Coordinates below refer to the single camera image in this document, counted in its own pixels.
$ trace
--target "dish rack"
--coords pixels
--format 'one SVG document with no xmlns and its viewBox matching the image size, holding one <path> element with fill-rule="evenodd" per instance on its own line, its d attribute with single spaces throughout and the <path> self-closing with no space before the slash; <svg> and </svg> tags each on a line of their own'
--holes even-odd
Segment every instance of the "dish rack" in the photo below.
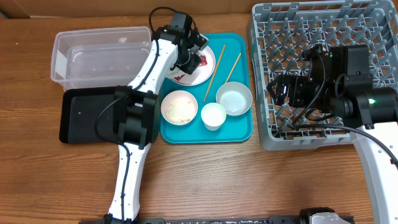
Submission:
<svg viewBox="0 0 398 224">
<path fill-rule="evenodd" d="M 274 105 L 266 86 L 281 74 L 308 75 L 309 67 L 300 54 L 315 44 L 322 44 L 327 50 L 339 45 L 366 44 L 374 88 L 389 86 L 397 90 L 397 21 L 394 4 L 388 0 L 254 5 L 248 37 L 261 146 L 268 151 L 281 151 L 350 144 L 349 134 L 340 129 L 290 128 L 303 108 L 291 108 L 287 103 Z M 324 115 L 312 113 L 315 118 Z M 343 125 L 339 117 L 320 122 L 302 118 L 300 122 L 309 123 Z"/>
</svg>

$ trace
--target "white bowl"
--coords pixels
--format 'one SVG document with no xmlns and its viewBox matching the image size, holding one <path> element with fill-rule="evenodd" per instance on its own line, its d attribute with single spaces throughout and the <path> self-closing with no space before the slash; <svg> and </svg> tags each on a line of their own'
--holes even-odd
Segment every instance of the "white bowl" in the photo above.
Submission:
<svg viewBox="0 0 398 224">
<path fill-rule="evenodd" d="M 226 114 L 238 116 L 250 109 L 253 97 L 247 86 L 238 82 L 228 82 L 218 89 L 216 102 L 223 106 Z"/>
<path fill-rule="evenodd" d="M 201 110 L 200 116 L 207 129 L 216 131 L 224 123 L 226 112 L 218 103 L 208 103 Z"/>
<path fill-rule="evenodd" d="M 163 99 L 160 112 L 170 124 L 186 125 L 197 115 L 198 102 L 187 91 L 173 91 Z"/>
</svg>

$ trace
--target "chopsticks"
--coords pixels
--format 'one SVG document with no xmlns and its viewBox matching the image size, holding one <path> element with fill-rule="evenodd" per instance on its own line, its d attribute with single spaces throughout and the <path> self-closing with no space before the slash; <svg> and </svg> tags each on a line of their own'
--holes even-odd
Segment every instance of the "chopsticks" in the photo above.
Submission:
<svg viewBox="0 0 398 224">
<path fill-rule="evenodd" d="M 234 64 L 234 66 L 232 67 L 231 72 L 230 72 L 229 75 L 228 75 L 228 78 L 225 80 L 225 83 L 228 83 L 228 80 L 229 80 L 229 78 L 231 77 L 232 72 L 234 71 L 236 64 L 238 63 L 238 60 L 239 60 L 239 58 L 241 57 L 241 54 L 242 54 L 242 53 L 239 53 L 238 58 L 236 59 L 235 64 Z"/>
<path fill-rule="evenodd" d="M 221 51 L 220 57 L 218 58 L 216 69 L 214 70 L 213 76 L 211 77 L 210 84 L 209 84 L 209 87 L 207 88 L 207 92 L 206 92 L 205 99 L 203 100 L 203 102 L 206 101 L 207 94 L 209 94 L 211 84 L 213 84 L 213 80 L 214 80 L 214 77 L 216 76 L 216 72 L 217 72 L 217 69 L 218 69 L 218 65 L 220 64 L 221 58 L 223 57 L 224 50 L 225 50 L 225 44 L 224 44 L 224 47 L 223 47 L 223 49 Z"/>
</svg>

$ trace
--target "wire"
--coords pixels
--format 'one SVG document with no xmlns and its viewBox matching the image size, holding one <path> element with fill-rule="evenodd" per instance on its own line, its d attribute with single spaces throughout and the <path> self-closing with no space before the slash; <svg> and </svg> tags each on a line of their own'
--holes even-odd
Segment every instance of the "wire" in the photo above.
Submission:
<svg viewBox="0 0 398 224">
<path fill-rule="evenodd" d="M 112 103 L 110 103 L 97 117 L 97 119 L 95 120 L 94 123 L 94 132 L 97 135 L 98 138 L 100 138 L 102 141 L 106 141 L 106 142 L 110 142 L 113 144 L 120 144 L 120 141 L 116 141 L 116 140 L 112 140 L 112 139 L 108 139 L 104 136 L 102 136 L 98 130 L 98 123 L 100 122 L 102 116 L 105 114 L 105 112 L 107 112 L 107 110 L 109 110 L 111 107 L 113 107 L 113 105 L 115 105 L 117 102 L 119 102 L 120 100 L 122 100 L 123 98 L 125 98 L 127 96 L 120 96 L 119 98 L 117 98 L 116 100 L 114 100 Z"/>
<path fill-rule="evenodd" d="M 295 128 L 297 128 L 297 129 L 300 129 L 300 128 L 337 128 L 337 129 L 343 129 L 346 131 L 352 131 L 354 133 L 363 135 L 363 136 L 369 138 L 370 140 L 374 141 L 377 145 L 379 145 L 389 155 L 389 157 L 392 159 L 392 162 L 398 169 L 398 160 L 395 157 L 395 155 L 390 151 L 390 149 L 386 145 L 384 145 L 382 142 L 380 142 L 380 140 L 378 140 L 371 134 L 366 133 L 364 131 L 354 129 L 354 128 L 349 128 L 346 126 L 335 125 L 335 124 L 303 124 L 303 125 L 297 125 L 297 126 L 295 126 Z"/>
<path fill-rule="evenodd" d="M 126 171 L 125 171 L 125 173 L 124 173 L 123 184 L 122 184 L 122 191 L 121 191 L 121 196 L 120 196 L 121 202 L 122 202 L 122 203 L 121 203 L 122 223 L 124 223 L 124 195 L 125 195 L 125 193 L 124 193 L 124 187 L 126 186 L 127 175 L 128 175 L 128 172 L 129 172 L 130 151 L 129 151 L 129 149 L 127 148 L 127 146 L 124 145 L 123 142 L 121 142 L 121 141 L 115 141 L 115 140 L 108 139 L 108 138 L 102 136 L 102 135 L 100 134 L 100 132 L 98 131 L 98 123 L 99 123 L 99 121 L 101 120 L 102 116 L 105 114 L 105 112 L 107 112 L 107 110 L 109 110 L 110 108 L 112 108 L 117 102 L 119 102 L 120 100 L 122 100 L 122 99 L 124 99 L 124 98 L 126 98 L 126 97 L 128 97 L 128 95 L 120 96 L 119 98 L 117 98 L 116 100 L 114 100 L 112 103 L 110 103 L 110 104 L 98 115 L 98 117 L 97 117 L 97 119 L 95 120 L 95 123 L 94 123 L 94 132 L 95 132 L 95 134 L 97 135 L 97 137 L 99 137 L 99 138 L 100 138 L 101 140 L 103 140 L 103 141 L 106 141 L 106 142 L 110 142 L 110 143 L 113 143 L 113 144 L 120 145 L 120 146 L 122 146 L 122 147 L 126 150 L 126 154 L 127 154 L 127 164 L 126 164 Z"/>
<path fill-rule="evenodd" d="M 307 112 L 312 105 L 314 104 L 314 102 L 317 100 L 318 96 L 321 94 L 321 92 L 323 91 L 323 87 L 325 86 L 326 83 L 326 71 L 325 71 L 325 64 L 323 63 L 323 59 L 321 57 L 321 55 L 319 54 L 319 52 L 317 52 L 317 55 L 319 57 L 319 59 L 321 60 L 322 63 L 322 67 L 323 67 L 323 81 L 322 81 L 322 85 L 319 88 L 317 94 L 315 95 L 315 97 L 312 99 L 311 103 L 303 110 L 301 111 L 301 113 L 293 120 L 292 122 L 292 126 L 294 126 L 294 124 L 299 121 L 299 119 L 305 114 L 305 112 Z"/>
<path fill-rule="evenodd" d="M 124 196 L 125 196 L 124 188 L 126 186 L 127 175 L 128 175 L 128 172 L 129 172 L 131 154 L 130 154 L 130 150 L 127 148 L 127 146 L 125 146 L 124 144 L 119 144 L 119 145 L 122 146 L 126 150 L 126 156 L 127 156 L 126 171 L 124 172 L 124 178 L 123 178 L 123 184 L 122 184 L 122 192 L 121 192 L 121 195 L 120 195 L 120 198 L 121 198 L 121 201 L 122 201 L 122 203 L 121 203 L 122 223 L 124 223 Z"/>
<path fill-rule="evenodd" d="M 153 14 L 154 14 L 156 11 L 158 11 L 159 9 L 168 9 L 168 10 L 173 11 L 173 12 L 185 14 L 185 15 L 187 15 L 187 16 L 189 16 L 189 17 L 192 18 L 192 16 L 190 16 L 188 13 L 177 11 L 177 10 L 171 8 L 171 7 L 163 7 L 163 6 L 162 6 L 162 7 L 156 7 L 154 10 L 152 10 L 152 11 L 149 13 L 149 27 L 150 27 L 150 30 L 152 31 L 152 33 L 155 32 L 155 29 L 154 29 L 154 27 L 152 26 L 152 16 L 153 16 Z M 196 22 L 195 22 L 193 19 L 192 19 L 192 23 L 193 23 L 194 28 L 196 28 L 196 27 L 197 27 L 197 24 L 196 24 Z"/>
<path fill-rule="evenodd" d="M 317 110 L 317 109 L 310 109 L 309 111 L 307 111 L 307 112 L 305 113 L 304 117 L 307 118 L 307 119 L 310 120 L 310 121 L 315 121 L 315 122 L 324 121 L 324 120 L 326 120 L 326 119 L 335 117 L 334 114 L 328 114 L 328 115 L 323 116 L 323 117 L 321 117 L 321 118 L 315 118 L 315 119 L 309 118 L 308 116 L 310 116 L 310 114 L 311 114 L 312 112 L 316 111 L 316 110 Z"/>
<path fill-rule="evenodd" d="M 145 82 L 147 81 L 148 76 L 150 75 L 150 73 L 152 72 L 152 70 L 155 67 L 156 61 L 157 61 L 157 57 L 159 56 L 159 42 L 155 39 L 155 43 L 156 43 L 156 55 L 155 55 L 155 59 L 154 62 L 152 63 L 152 65 L 150 66 L 147 74 L 145 75 L 145 77 L 142 79 L 142 81 L 138 84 L 138 86 L 134 87 L 133 90 L 138 90 L 141 88 L 141 86 L 143 84 L 145 84 Z"/>
<path fill-rule="evenodd" d="M 336 99 L 338 99 L 338 98 L 340 98 L 342 95 L 340 94 L 338 94 L 338 84 L 339 84 L 339 82 L 340 82 L 340 80 L 341 80 L 341 78 L 343 78 L 343 76 L 346 76 L 346 74 L 340 74 L 340 75 L 338 75 L 337 76 L 337 78 L 336 78 L 336 82 L 335 82 L 335 97 L 336 97 Z"/>
<path fill-rule="evenodd" d="M 190 50 L 189 50 L 189 49 L 188 49 L 188 55 L 189 55 L 188 60 L 187 60 L 186 62 L 182 63 L 181 65 L 185 65 L 186 63 L 189 62 L 189 60 L 191 60 L 191 53 L 190 53 Z"/>
</svg>

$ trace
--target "white plate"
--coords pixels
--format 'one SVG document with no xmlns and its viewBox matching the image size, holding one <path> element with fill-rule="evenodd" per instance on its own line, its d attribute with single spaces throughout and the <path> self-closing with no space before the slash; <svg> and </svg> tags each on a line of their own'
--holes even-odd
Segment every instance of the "white plate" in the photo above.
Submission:
<svg viewBox="0 0 398 224">
<path fill-rule="evenodd" d="M 223 106 L 226 114 L 238 116 L 250 109 L 253 97 L 247 86 L 238 82 L 229 82 L 218 89 L 216 102 Z"/>
<path fill-rule="evenodd" d="M 173 82 L 183 86 L 194 86 L 203 83 L 213 74 L 214 68 L 216 67 L 216 57 L 209 46 L 205 47 L 200 54 L 206 58 L 207 65 L 199 65 L 192 75 L 185 74 L 185 72 L 175 68 L 167 76 L 170 77 Z"/>
</svg>

